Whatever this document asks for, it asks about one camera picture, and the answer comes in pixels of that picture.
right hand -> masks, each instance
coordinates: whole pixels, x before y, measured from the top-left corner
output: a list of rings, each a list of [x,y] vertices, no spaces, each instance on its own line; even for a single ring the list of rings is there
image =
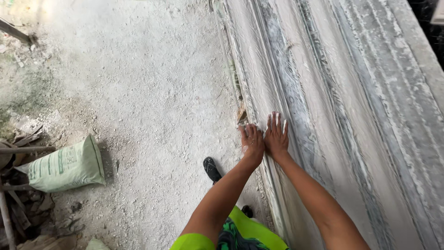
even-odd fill
[[[274,159],[285,155],[288,150],[288,122],[284,127],[284,133],[282,133],[281,116],[277,116],[273,111],[273,115],[268,115],[267,130],[265,131],[265,148],[267,153]]]

sack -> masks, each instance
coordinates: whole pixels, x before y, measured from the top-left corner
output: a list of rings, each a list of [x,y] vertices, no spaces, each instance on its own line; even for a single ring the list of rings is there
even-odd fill
[[[105,185],[102,157],[92,135],[29,164],[29,185],[47,193],[91,183]]]
[[[85,250],[110,250],[101,240],[92,239]]]

shoe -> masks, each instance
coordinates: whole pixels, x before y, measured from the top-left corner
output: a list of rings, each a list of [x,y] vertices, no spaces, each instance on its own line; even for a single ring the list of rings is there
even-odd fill
[[[222,175],[216,168],[216,163],[214,163],[213,158],[205,158],[205,160],[203,160],[203,168],[205,169],[206,174],[208,174],[208,177],[210,177],[210,179],[213,181],[213,185],[214,183],[222,179]]]
[[[253,218],[253,210],[250,208],[250,206],[245,205],[244,207],[242,207],[241,210],[248,218]]]

wooden stick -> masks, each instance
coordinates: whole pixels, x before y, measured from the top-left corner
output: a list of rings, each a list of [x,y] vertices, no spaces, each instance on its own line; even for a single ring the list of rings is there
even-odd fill
[[[1,148],[0,154],[12,154],[12,153],[34,153],[43,151],[55,151],[56,147],[24,147],[24,148]]]
[[[31,187],[29,184],[23,184],[23,185],[4,185],[3,191],[26,191],[26,190],[34,190],[33,187]]]
[[[13,26],[9,25],[8,23],[3,22],[2,20],[0,20],[0,30],[8,33],[9,35],[17,38],[18,40],[20,40],[24,43],[27,43],[27,44],[32,43],[29,36],[23,34],[18,29],[14,28]]]
[[[3,218],[4,229],[6,231],[6,238],[9,242],[9,250],[16,250],[16,241],[14,239],[14,231],[12,230],[11,219],[9,217],[8,205],[6,204],[6,197],[3,192],[3,184],[0,179],[0,211]]]

dirt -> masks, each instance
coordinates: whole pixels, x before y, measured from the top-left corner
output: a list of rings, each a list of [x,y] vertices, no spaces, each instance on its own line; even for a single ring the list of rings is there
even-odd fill
[[[226,173],[241,157],[236,108],[208,1],[15,1],[0,14],[38,46],[3,37],[0,132],[8,111],[44,124],[57,147],[88,133],[107,185],[52,194],[53,218],[85,224],[111,249],[168,249],[211,187],[202,161]],[[24,62],[20,67],[13,53]],[[265,221],[256,176],[238,204]]]

